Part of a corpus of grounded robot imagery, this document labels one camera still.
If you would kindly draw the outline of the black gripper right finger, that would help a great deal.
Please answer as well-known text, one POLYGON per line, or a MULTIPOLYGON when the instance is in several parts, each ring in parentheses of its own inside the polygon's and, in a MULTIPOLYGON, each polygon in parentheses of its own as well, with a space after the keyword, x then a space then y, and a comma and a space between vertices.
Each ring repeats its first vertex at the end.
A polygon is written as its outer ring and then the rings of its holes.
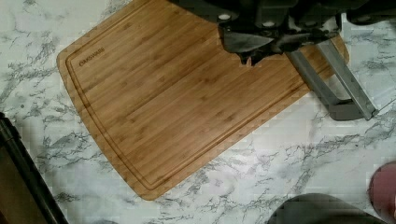
POLYGON ((288 30, 283 32, 275 42, 275 52, 292 52, 306 45, 316 45, 339 35, 340 30, 321 31, 318 29, 308 31, 288 30))

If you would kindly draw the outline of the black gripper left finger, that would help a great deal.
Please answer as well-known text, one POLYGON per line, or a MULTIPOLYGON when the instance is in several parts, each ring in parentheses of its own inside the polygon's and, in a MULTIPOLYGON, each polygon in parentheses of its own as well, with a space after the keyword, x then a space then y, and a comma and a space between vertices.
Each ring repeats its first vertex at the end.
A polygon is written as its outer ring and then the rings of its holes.
POLYGON ((276 39, 276 34, 271 30, 263 30, 255 26, 219 26, 218 31, 223 48, 230 53, 252 52, 276 39))

